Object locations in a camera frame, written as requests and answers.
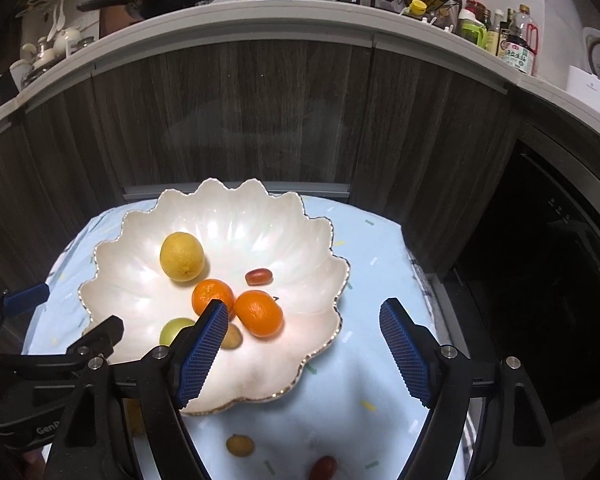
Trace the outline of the green apple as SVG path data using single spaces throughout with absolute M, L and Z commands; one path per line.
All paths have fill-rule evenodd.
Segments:
M 170 344 L 174 341 L 174 339 L 178 336 L 181 330 L 184 328 L 194 326 L 195 321 L 191 318 L 172 318 L 169 322 L 163 326 L 160 336 L 159 336 L 159 344 L 160 346 L 169 347 Z

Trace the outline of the large orange mandarin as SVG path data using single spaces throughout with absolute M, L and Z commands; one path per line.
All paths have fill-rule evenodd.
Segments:
M 263 290 L 247 290 L 234 303 L 234 311 L 245 329 L 255 337 L 270 338 L 284 325 L 283 310 Z

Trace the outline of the yellow lemon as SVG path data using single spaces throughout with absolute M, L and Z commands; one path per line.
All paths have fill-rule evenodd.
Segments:
M 174 232 L 164 239 L 159 260 L 166 276 L 178 283 L 196 278 L 206 264 L 200 241 L 185 232 Z

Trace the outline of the brown longan in bowl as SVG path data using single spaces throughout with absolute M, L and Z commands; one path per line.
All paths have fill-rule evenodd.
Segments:
M 242 345 L 243 340 L 244 338 L 242 338 L 240 329 L 235 324 L 230 323 L 222 341 L 221 348 L 223 350 L 235 350 Z

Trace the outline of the small orange mandarin in bowl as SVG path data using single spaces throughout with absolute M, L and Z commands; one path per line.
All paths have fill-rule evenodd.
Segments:
M 215 299 L 225 304 L 228 314 L 232 318 L 234 316 L 234 292 L 226 283 L 215 278 L 207 278 L 195 286 L 192 293 L 192 305 L 195 313 L 202 315 L 208 304 Z

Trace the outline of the yellow mango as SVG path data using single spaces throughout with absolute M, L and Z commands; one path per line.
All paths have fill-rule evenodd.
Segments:
M 125 399 L 124 409 L 126 423 L 128 424 L 131 436 L 142 436 L 145 433 L 145 425 L 142 410 L 140 409 L 140 401 L 137 399 Z

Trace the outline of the light blue patterned tablecloth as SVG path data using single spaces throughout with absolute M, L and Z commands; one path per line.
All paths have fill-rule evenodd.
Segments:
M 427 412 L 404 386 L 379 329 L 379 308 L 399 299 L 415 323 L 428 327 L 432 296 L 396 223 L 324 198 L 306 197 L 304 208 L 330 219 L 334 251 L 350 264 L 338 304 L 340 333 L 281 398 L 190 416 L 186 426 L 215 479 L 304 479 L 325 455 L 336 458 L 340 479 L 394 479 Z M 227 451 L 233 434 L 253 440 L 250 456 Z

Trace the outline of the brown longan on cloth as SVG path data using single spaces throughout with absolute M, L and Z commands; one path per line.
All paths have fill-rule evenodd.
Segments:
M 227 451 L 236 457 L 248 457 L 256 449 L 253 440 L 244 434 L 233 434 L 226 439 Z

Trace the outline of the white scalloped ceramic bowl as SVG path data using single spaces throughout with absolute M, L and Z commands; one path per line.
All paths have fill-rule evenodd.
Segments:
M 294 388 L 302 370 L 325 351 L 341 330 L 338 300 L 350 264 L 332 250 L 329 218 L 311 217 L 298 194 L 270 194 L 250 179 L 228 188 L 208 179 L 195 192 L 164 191 L 148 210 L 126 212 L 113 240 L 93 252 L 94 278 L 78 289 L 91 326 L 115 315 L 124 333 L 114 347 L 114 364 L 140 359 L 159 341 L 174 318 L 194 318 L 194 283 L 172 281 L 161 269 L 159 252 L 166 237 L 186 232 L 204 248 L 203 278 L 217 278 L 235 295 L 248 290 L 248 272 L 272 272 L 265 291 L 284 314 L 272 338 L 242 335 L 242 344 L 216 356 L 198 398 L 187 415 L 210 415 L 242 402 L 268 402 Z

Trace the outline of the dark wood cabinet front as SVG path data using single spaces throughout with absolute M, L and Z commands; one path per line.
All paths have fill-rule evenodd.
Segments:
M 159 54 L 17 110 L 0 129 L 0 289 L 42 281 L 87 221 L 143 186 L 344 184 L 452 266 L 509 159 L 508 96 L 345 44 L 261 40 Z

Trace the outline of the white teapot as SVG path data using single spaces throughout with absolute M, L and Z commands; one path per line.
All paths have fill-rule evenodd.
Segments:
M 75 46 L 81 38 L 82 34 L 76 27 L 67 27 L 58 32 L 53 44 L 56 58 L 63 58 L 66 55 L 67 49 Z

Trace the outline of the white box on counter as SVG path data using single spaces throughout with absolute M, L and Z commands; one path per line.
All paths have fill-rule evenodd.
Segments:
M 597 76 L 570 65 L 566 91 L 600 113 L 600 78 Z

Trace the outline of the green bottle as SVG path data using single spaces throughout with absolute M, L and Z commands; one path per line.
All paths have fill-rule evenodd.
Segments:
M 477 47 L 484 49 L 486 47 L 486 35 L 488 30 L 483 23 L 483 10 L 480 8 L 463 8 L 458 14 L 457 35 Z

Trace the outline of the yellow cap bottle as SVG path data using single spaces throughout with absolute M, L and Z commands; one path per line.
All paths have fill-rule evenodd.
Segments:
M 406 9 L 406 14 L 419 20 L 426 15 L 427 5 L 422 0 L 412 0 Z

